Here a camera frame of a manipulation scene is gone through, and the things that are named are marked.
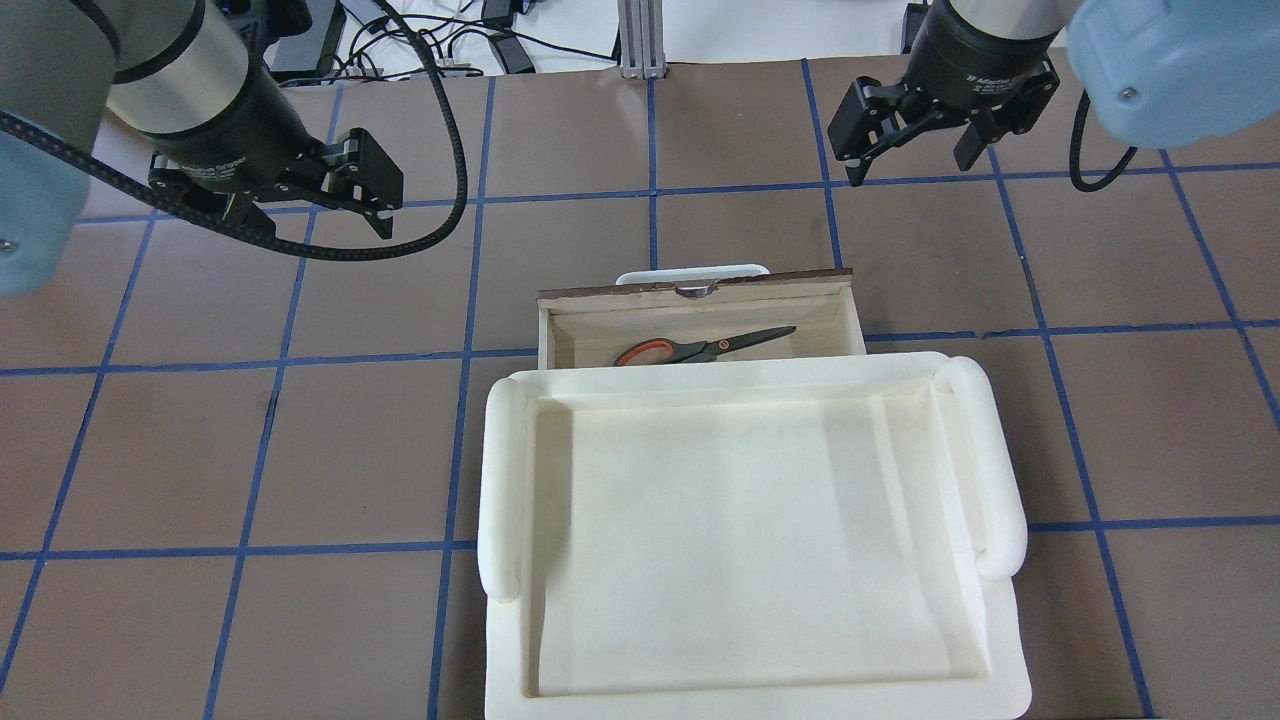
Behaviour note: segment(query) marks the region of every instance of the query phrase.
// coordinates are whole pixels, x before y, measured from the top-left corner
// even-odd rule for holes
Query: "white plastic box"
[[[972,360],[536,370],[486,414],[490,720],[1029,705],[1027,524]]]

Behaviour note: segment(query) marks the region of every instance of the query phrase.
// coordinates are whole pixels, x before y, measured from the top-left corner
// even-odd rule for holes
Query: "metal post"
[[[622,77],[667,76],[662,51],[662,0],[618,0],[618,61]]]

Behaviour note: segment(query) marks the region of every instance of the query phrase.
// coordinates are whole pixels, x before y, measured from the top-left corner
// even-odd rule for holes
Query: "scissors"
[[[760,345],[762,342],[777,340],[794,332],[796,332],[795,325],[785,325],[704,342],[675,342],[664,337],[654,337],[632,345],[626,352],[618,355],[618,359],[613,361],[613,366],[710,363],[726,352]]]

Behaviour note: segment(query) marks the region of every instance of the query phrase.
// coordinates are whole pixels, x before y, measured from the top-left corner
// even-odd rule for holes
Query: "wooden drawer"
[[[607,366],[652,337],[694,342],[777,325],[796,332],[717,361],[865,355],[851,282],[852,270],[812,270],[695,283],[703,292],[686,282],[543,291],[538,368]]]

